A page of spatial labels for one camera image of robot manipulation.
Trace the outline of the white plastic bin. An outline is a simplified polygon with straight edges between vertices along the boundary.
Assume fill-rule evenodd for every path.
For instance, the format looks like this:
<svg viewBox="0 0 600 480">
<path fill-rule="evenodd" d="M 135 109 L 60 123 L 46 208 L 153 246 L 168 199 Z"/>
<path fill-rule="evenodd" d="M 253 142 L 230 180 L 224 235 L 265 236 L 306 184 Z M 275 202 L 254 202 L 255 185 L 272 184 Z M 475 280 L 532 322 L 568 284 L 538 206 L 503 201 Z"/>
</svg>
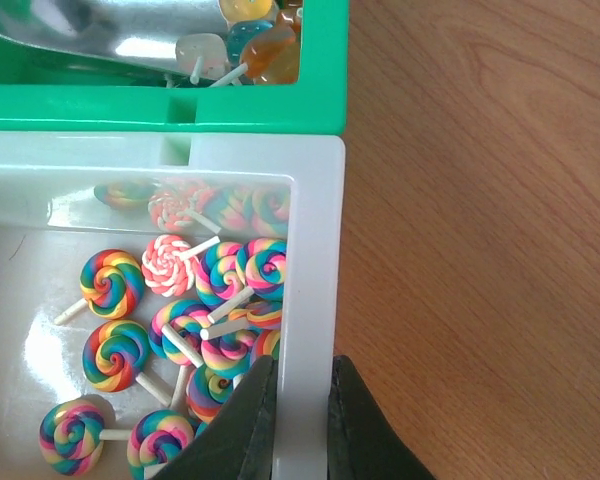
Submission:
<svg viewBox="0 0 600 480">
<path fill-rule="evenodd" d="M 0 479 L 156 479 L 255 362 L 324 479 L 335 136 L 0 132 Z"/>
</svg>

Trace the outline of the green plastic bin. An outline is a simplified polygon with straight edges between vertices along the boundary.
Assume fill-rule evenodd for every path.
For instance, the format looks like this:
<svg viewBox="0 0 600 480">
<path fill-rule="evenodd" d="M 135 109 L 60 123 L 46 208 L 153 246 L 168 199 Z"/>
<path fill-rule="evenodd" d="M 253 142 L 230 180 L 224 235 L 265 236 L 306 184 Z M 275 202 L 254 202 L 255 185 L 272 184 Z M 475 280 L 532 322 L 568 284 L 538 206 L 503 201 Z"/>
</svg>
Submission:
<svg viewBox="0 0 600 480">
<path fill-rule="evenodd" d="M 307 1 L 291 85 L 187 77 L 0 37 L 0 130 L 338 134 L 346 123 L 349 5 Z"/>
</svg>

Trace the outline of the metal scoop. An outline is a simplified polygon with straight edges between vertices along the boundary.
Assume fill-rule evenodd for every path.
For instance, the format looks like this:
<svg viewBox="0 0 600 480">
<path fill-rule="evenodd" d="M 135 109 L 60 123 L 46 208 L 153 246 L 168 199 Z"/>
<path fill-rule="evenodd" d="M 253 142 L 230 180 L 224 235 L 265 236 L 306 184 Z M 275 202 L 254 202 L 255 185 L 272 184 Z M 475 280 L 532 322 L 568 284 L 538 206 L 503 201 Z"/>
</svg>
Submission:
<svg viewBox="0 0 600 480">
<path fill-rule="evenodd" d="M 224 37 L 217 1 L 0 0 L 0 37 L 12 43 L 176 73 L 176 42 Z"/>
</svg>

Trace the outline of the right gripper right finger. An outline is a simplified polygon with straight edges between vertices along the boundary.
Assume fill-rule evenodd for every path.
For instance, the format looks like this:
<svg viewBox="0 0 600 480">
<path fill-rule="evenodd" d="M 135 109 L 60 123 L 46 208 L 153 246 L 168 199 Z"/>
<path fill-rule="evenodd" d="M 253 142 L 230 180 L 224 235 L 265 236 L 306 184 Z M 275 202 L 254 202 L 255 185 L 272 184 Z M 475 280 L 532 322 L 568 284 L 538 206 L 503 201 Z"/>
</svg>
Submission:
<svg viewBox="0 0 600 480">
<path fill-rule="evenodd" d="M 327 427 L 330 479 L 432 479 L 391 427 L 352 360 L 333 359 Z"/>
</svg>

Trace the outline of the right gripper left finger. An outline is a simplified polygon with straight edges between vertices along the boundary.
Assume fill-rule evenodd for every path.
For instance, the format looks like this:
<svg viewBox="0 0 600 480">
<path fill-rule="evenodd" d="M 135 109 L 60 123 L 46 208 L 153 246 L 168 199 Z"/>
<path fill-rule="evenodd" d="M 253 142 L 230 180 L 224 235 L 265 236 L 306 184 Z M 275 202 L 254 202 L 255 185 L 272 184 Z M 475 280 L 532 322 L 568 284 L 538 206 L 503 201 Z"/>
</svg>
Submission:
<svg viewBox="0 0 600 480">
<path fill-rule="evenodd" d="M 201 434 L 156 479 L 269 479 L 276 423 L 278 362 L 258 359 Z"/>
</svg>

